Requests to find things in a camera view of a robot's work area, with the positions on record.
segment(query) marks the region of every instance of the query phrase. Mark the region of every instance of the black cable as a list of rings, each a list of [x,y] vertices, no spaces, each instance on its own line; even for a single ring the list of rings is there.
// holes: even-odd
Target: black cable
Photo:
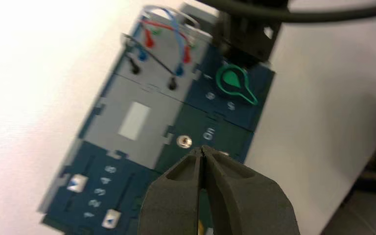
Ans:
[[[152,52],[148,51],[148,49],[145,46],[143,46],[142,43],[138,42],[134,37],[130,35],[127,35],[127,34],[123,34],[123,35],[125,38],[130,39],[131,41],[136,43],[139,47],[141,47],[143,50],[145,50],[154,60],[156,60],[156,62],[158,62],[169,73],[171,73],[172,75],[175,75],[175,73],[172,70],[170,70],[160,59],[158,59]]]
[[[326,23],[376,17],[376,6],[330,12],[289,12],[276,8],[253,6],[234,0],[199,0],[231,15],[254,20],[286,23]]]

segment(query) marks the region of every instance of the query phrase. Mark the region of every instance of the white table surface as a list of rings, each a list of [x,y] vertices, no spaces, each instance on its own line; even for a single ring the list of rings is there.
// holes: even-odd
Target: white table surface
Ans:
[[[120,34],[153,3],[181,1],[0,0],[0,235],[59,234],[39,224],[38,205],[121,49]],[[271,62],[277,75],[246,164],[281,185],[301,234],[316,235],[376,147],[376,20],[286,24]]]

